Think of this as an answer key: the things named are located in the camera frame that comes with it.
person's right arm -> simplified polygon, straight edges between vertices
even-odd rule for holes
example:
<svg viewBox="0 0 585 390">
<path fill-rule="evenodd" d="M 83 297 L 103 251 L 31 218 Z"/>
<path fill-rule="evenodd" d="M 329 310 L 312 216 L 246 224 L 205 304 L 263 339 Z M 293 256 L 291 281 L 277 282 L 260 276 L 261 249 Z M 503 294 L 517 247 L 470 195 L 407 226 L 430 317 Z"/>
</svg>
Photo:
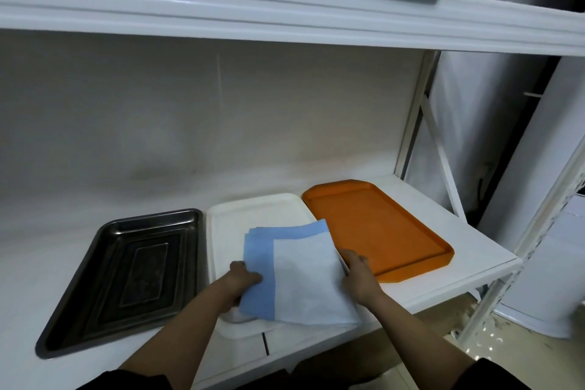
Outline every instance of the person's right arm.
<svg viewBox="0 0 585 390">
<path fill-rule="evenodd" d="M 380 321 L 420 390 L 450 390 L 475 361 L 434 333 L 386 295 L 367 259 L 342 250 L 350 268 L 344 284 L 351 297 Z"/>
</svg>

black sleeve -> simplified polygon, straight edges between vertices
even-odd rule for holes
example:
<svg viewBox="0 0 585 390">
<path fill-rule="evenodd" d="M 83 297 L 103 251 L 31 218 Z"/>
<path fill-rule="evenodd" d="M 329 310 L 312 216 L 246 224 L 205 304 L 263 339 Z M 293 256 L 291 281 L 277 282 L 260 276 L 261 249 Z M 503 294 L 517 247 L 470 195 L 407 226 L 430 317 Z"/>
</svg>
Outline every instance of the black sleeve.
<svg viewBox="0 0 585 390">
<path fill-rule="evenodd" d="M 140 390 L 172 390 L 165 375 L 142 376 L 128 370 L 107 371 L 77 390 L 111 390 L 118 388 Z"/>
<path fill-rule="evenodd" d="M 481 358 L 459 377 L 452 390 L 477 388 L 506 388 L 507 390 L 530 390 L 514 375 L 505 371 L 498 364 Z"/>
</svg>

person's left arm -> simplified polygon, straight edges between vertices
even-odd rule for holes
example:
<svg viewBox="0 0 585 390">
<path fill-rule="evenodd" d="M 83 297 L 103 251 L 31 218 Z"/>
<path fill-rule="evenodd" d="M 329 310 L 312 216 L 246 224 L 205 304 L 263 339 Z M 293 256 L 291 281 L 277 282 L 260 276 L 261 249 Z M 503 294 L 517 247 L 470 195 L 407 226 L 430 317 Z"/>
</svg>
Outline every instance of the person's left arm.
<svg viewBox="0 0 585 390">
<path fill-rule="evenodd" d="M 201 363 L 220 313 L 252 284 L 262 280 L 243 262 L 199 293 L 175 318 L 121 366 L 144 376 L 165 375 L 173 390 L 188 390 Z"/>
</svg>

stack of folded pads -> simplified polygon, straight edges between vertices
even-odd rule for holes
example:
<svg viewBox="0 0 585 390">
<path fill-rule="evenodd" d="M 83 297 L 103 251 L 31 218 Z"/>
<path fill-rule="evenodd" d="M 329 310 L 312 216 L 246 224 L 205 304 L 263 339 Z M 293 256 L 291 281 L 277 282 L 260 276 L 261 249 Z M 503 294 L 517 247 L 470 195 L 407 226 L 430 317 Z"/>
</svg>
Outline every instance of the stack of folded pads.
<svg viewBox="0 0 585 390">
<path fill-rule="evenodd" d="M 300 227 L 250 229 L 244 262 L 263 280 L 242 296 L 242 314 L 298 324 L 360 323 L 342 290 L 345 272 L 324 219 Z"/>
</svg>

upper shelf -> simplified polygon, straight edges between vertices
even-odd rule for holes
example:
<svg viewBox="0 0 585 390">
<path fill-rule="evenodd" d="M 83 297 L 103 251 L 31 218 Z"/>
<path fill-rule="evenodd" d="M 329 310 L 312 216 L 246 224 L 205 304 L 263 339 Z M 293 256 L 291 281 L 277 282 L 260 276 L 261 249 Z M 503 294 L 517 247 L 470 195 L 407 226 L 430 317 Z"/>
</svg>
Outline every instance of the upper shelf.
<svg viewBox="0 0 585 390">
<path fill-rule="evenodd" d="M 0 0 L 0 28 L 585 56 L 582 14 L 496 0 Z"/>
</svg>

